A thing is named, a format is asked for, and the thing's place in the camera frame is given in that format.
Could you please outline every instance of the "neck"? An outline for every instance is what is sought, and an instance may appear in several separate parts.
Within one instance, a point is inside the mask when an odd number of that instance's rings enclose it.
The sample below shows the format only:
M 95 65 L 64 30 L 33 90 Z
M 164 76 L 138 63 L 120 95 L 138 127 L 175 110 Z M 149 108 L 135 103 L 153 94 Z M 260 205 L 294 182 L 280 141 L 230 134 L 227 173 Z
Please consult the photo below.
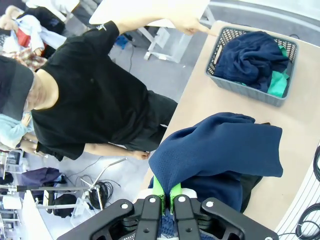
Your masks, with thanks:
M 44 102 L 37 106 L 35 110 L 44 110 L 53 107 L 59 98 L 59 88 L 56 80 L 45 70 L 39 69 L 36 72 L 37 76 L 40 78 L 45 92 Z

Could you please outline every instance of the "person in light blue shirt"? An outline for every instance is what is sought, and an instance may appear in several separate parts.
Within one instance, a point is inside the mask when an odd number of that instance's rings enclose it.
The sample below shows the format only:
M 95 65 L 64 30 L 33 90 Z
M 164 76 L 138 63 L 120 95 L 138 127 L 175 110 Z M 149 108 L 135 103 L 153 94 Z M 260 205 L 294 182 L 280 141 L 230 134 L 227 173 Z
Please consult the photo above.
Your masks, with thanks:
M 34 131 L 30 113 L 25 113 L 21 121 L 0 114 L 0 142 L 14 150 L 21 148 L 27 153 L 34 153 L 38 139 L 30 132 Z

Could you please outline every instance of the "light brown table surface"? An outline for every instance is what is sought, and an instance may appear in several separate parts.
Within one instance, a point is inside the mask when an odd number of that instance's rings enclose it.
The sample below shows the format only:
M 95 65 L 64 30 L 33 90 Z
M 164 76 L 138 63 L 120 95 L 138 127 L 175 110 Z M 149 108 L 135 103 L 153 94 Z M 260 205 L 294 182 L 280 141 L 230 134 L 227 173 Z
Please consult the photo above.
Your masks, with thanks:
M 218 35 L 226 25 L 232 26 L 217 21 L 211 30 Z M 288 39 L 277 33 L 272 34 Z M 295 39 L 299 47 L 295 76 L 287 100 L 278 108 L 219 88 L 205 75 L 216 39 L 215 36 L 208 36 L 164 139 L 175 131 L 191 127 L 220 112 L 240 113 L 255 118 L 257 123 L 270 122 L 281 127 L 283 134 L 279 155 L 283 176 L 264 177 L 253 189 L 244 213 L 274 230 L 293 201 L 320 139 L 320 47 Z M 152 176 L 149 169 L 142 189 L 148 187 Z

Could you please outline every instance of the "red cloth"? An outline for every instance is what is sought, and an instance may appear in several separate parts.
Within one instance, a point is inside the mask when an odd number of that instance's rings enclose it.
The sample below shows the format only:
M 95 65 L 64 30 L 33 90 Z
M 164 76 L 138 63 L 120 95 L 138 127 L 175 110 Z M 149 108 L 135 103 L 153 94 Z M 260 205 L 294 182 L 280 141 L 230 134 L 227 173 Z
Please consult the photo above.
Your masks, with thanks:
M 18 38 L 18 43 L 22 47 L 29 47 L 31 37 L 27 34 L 25 34 L 20 28 L 18 29 L 18 32 L 16 33 L 16 36 Z

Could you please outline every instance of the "black t-shirt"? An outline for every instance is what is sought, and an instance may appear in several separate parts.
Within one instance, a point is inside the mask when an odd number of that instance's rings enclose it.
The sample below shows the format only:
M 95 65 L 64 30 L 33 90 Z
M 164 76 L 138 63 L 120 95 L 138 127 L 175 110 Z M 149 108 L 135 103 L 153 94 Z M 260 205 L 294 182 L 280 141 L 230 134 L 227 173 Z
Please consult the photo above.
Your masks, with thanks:
M 57 34 L 62 34 L 65 29 L 65 24 L 54 15 L 50 10 L 43 6 L 38 6 L 36 8 L 28 8 L 24 13 L 19 15 L 17 19 L 22 18 L 25 15 L 32 15 L 39 20 L 42 27 L 46 28 L 51 32 Z
M 148 91 L 108 56 L 119 30 L 112 22 L 68 38 L 41 67 L 57 82 L 57 103 L 33 110 L 36 136 L 45 147 L 77 159 L 85 144 L 127 144 L 142 130 Z

